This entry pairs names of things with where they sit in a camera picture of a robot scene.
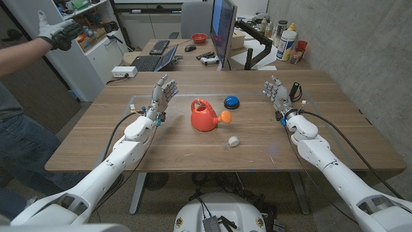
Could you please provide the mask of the person's black-and-white gloved hand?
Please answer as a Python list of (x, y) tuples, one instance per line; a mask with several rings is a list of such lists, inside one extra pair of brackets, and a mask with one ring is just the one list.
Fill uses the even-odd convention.
[(73, 19), (51, 25), (48, 24), (46, 14), (42, 10), (38, 11), (38, 17), (39, 35), (37, 38), (50, 43), (53, 50), (68, 51), (72, 40), (84, 32), (83, 27)]

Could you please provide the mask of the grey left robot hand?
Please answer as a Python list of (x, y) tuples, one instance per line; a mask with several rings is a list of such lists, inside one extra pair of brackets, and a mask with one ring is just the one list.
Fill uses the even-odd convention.
[(168, 75), (165, 74), (153, 88), (149, 109), (145, 113), (152, 121), (165, 112), (169, 101), (179, 92), (176, 81), (171, 80), (166, 84), (167, 78)]

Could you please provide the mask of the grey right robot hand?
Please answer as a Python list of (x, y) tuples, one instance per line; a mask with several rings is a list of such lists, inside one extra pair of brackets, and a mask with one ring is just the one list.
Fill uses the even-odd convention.
[(273, 82), (265, 82), (263, 95), (267, 96), (273, 104), (276, 120), (287, 121), (297, 115), (297, 109), (293, 107), (288, 90), (283, 86), (283, 83), (274, 75), (272, 80)]

